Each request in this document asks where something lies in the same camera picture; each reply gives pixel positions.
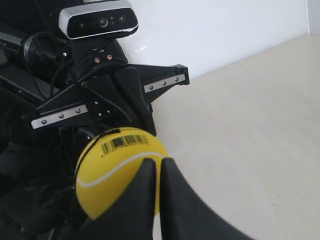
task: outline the white surface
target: white surface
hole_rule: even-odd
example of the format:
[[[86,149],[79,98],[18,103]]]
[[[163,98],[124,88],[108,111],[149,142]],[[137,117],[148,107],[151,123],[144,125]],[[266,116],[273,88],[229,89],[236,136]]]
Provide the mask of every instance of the white surface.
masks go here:
[[[320,36],[300,37],[153,105],[158,137],[190,185],[257,240],[320,239],[319,53]]]
[[[320,35],[320,1],[306,0],[309,32]]]
[[[307,33],[305,0],[130,0],[139,30],[120,42],[135,64],[192,78]]]

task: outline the white curved line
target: white curved line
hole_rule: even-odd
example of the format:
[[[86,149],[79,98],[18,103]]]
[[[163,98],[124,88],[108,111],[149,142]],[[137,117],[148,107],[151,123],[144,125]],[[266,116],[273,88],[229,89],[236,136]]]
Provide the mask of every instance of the white curved line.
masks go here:
[[[78,184],[80,184],[82,187],[84,188],[90,188],[90,187],[94,187],[100,183],[102,183],[104,180],[106,180],[107,178],[111,177],[116,171],[118,171],[120,168],[122,168],[124,165],[138,159],[141,157],[146,157],[146,156],[158,156],[161,158],[165,158],[165,156],[157,153],[157,152],[153,152],[153,151],[146,151],[146,152],[142,152],[139,153],[137,155],[131,156],[129,158],[127,158],[126,160],[124,160],[123,162],[121,162],[118,166],[116,166],[115,168],[113,168],[111,171],[107,172],[105,175],[103,175],[102,177],[100,177],[99,179],[93,181],[93,182],[83,182],[81,181],[79,178],[76,180]]]

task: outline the depth camera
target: depth camera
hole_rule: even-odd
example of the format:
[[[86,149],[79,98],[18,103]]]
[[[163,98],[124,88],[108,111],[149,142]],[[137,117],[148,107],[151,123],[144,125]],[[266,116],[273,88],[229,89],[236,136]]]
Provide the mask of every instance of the depth camera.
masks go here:
[[[59,28],[70,40],[98,35],[123,38],[137,31],[138,19],[127,0],[101,1],[63,9]]]

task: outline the barcode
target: barcode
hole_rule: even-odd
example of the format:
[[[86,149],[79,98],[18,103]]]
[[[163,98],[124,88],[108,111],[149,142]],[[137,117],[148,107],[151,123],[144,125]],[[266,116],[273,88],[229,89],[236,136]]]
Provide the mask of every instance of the barcode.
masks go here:
[[[134,146],[134,145],[150,145],[146,136],[143,135],[128,135],[115,138],[111,141],[102,144],[104,155],[107,155],[117,149]]]

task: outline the tennis ball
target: tennis ball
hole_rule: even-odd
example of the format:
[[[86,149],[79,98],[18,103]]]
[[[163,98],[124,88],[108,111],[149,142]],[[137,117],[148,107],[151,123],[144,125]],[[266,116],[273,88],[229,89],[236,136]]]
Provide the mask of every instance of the tennis ball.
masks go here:
[[[92,219],[104,213],[124,192],[146,158],[156,163],[155,214],[159,213],[161,161],[168,153],[150,133],[132,127],[116,128],[93,139],[76,168],[75,191]]]

